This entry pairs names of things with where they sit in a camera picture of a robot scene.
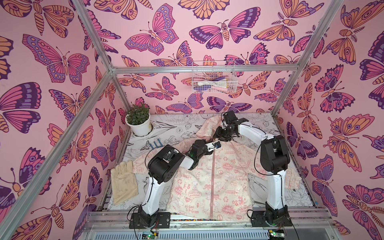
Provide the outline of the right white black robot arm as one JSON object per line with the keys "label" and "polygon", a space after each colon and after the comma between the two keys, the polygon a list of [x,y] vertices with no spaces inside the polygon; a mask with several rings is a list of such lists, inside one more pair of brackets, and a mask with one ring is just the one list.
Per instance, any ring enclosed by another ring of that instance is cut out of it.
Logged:
{"label": "right white black robot arm", "polygon": [[268,179],[268,197],[264,219],[270,226],[275,226],[289,219],[288,206],[285,202],[285,176],[290,163],[287,144],[283,136],[274,136],[248,124],[245,118],[237,118],[233,111],[221,116],[223,126],[218,127],[214,137],[229,142],[233,137],[246,137],[258,145],[255,158],[259,158],[264,176]]}

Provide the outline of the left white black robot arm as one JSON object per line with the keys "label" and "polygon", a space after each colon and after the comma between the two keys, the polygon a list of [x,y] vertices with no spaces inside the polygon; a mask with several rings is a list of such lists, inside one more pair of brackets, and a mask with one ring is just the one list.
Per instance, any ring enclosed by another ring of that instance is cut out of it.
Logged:
{"label": "left white black robot arm", "polygon": [[180,167],[192,171],[203,156],[213,154],[214,150],[221,146],[219,141],[196,140],[186,153],[166,145],[152,157],[147,164],[150,186],[143,204],[138,208],[140,224],[146,228],[155,225],[165,184],[173,178]]}

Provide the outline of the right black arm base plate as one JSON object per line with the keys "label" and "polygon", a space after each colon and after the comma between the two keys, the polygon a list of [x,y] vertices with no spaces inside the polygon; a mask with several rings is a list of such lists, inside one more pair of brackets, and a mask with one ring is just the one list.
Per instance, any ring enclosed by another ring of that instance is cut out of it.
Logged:
{"label": "right black arm base plate", "polygon": [[269,211],[253,211],[251,215],[252,227],[292,227],[293,224],[288,216],[288,213],[282,211],[280,213]]}

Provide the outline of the pink printed hooded jacket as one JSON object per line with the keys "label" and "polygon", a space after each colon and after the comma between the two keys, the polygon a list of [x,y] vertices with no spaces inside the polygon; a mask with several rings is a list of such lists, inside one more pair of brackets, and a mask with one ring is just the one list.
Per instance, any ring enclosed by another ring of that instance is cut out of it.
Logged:
{"label": "pink printed hooded jacket", "polygon": [[181,166],[172,179],[166,211],[210,220],[248,221],[252,208],[249,175],[266,179],[270,173],[256,171],[262,150],[235,141],[221,142],[212,154],[203,156],[193,170]]}

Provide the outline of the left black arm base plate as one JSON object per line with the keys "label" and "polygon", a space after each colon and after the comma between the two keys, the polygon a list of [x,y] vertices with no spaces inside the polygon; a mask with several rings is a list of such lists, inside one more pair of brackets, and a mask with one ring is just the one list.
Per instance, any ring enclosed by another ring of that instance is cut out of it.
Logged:
{"label": "left black arm base plate", "polygon": [[168,229],[171,223],[171,213],[156,212],[153,215],[148,215],[144,212],[134,213],[131,216],[129,229]]}

